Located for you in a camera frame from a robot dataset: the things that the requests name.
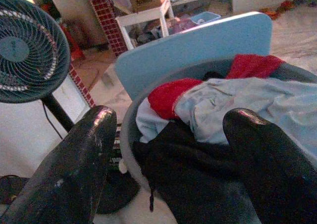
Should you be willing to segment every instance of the electric fan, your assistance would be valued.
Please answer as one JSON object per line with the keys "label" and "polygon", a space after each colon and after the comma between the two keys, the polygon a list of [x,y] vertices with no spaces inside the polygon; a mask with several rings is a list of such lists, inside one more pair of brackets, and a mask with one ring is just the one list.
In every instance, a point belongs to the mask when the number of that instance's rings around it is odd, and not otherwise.
{"label": "electric fan", "polygon": [[25,0],[0,0],[0,102],[41,99],[66,131],[73,122],[52,95],[70,65],[59,25]]}

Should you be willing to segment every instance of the fan pole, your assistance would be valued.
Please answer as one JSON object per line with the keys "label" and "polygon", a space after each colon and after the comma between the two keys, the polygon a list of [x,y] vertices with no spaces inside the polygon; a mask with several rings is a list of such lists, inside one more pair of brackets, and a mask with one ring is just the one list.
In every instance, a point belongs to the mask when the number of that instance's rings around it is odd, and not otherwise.
{"label": "fan pole", "polygon": [[46,97],[41,99],[45,106],[53,113],[59,123],[65,128],[67,132],[69,132],[74,123],[64,111],[64,109],[60,106],[58,101],[54,98],[53,94],[49,94]]}

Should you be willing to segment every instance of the red cloth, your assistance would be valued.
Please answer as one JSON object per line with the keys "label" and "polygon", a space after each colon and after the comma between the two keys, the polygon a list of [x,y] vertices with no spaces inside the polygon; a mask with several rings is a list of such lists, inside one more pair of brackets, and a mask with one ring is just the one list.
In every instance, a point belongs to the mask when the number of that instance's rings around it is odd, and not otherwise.
{"label": "red cloth", "polygon": [[185,78],[162,84],[148,96],[151,108],[164,119],[178,118],[174,112],[176,102],[187,90],[201,83],[202,80]]}
{"label": "red cloth", "polygon": [[226,79],[267,78],[284,63],[275,56],[237,54]]}

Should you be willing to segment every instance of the white side table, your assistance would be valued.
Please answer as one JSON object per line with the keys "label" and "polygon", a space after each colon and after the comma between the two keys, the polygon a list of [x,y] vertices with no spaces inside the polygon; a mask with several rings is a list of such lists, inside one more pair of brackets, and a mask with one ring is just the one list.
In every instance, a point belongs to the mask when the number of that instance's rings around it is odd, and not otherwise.
{"label": "white side table", "polygon": [[165,14],[167,12],[168,12],[169,18],[174,18],[174,13],[173,13],[170,0],[165,0],[160,7],[151,8],[151,9],[144,10],[138,13],[126,15],[123,17],[116,17],[116,21],[118,22],[124,42],[127,45],[128,50],[132,50],[134,47],[131,43],[130,37],[125,28],[126,26],[159,19],[163,37],[167,37],[169,35],[167,23],[165,19]]}

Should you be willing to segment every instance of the plastic bin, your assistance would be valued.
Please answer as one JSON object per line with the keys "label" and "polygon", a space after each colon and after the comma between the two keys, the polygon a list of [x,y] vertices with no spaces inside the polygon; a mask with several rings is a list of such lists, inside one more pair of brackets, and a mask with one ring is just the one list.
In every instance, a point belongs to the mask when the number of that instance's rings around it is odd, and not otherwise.
{"label": "plastic bin", "polygon": [[202,12],[199,13],[195,16],[191,17],[191,20],[197,24],[197,25],[201,25],[201,24],[205,24],[207,22],[212,22],[212,21],[216,21],[218,19],[220,19],[221,16],[212,12]]}
{"label": "plastic bin", "polygon": [[[229,72],[232,64],[232,59],[224,60],[204,60],[192,65],[185,66],[158,79],[156,82],[148,86],[130,105],[120,132],[120,148],[121,153],[127,164],[132,177],[146,190],[150,191],[147,179],[142,175],[141,168],[136,162],[131,146],[134,141],[139,141],[141,133],[136,125],[135,117],[138,107],[144,98],[157,86],[162,83],[181,79],[181,78],[195,78],[202,79],[204,74],[208,71],[217,72],[223,76]],[[290,64],[282,64],[271,77],[280,80],[296,80],[300,82],[317,83],[317,76],[296,66]]]}

